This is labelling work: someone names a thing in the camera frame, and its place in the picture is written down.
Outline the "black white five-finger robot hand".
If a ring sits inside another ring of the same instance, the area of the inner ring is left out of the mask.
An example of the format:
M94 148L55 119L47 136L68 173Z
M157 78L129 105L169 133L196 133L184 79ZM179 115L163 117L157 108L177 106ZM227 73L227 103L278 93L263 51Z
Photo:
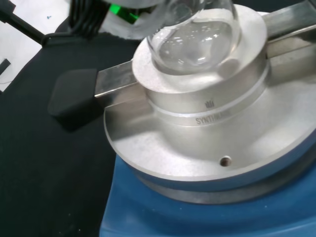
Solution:
M69 28L73 35L91 39L109 33L141 40L164 23L169 0L69 0Z

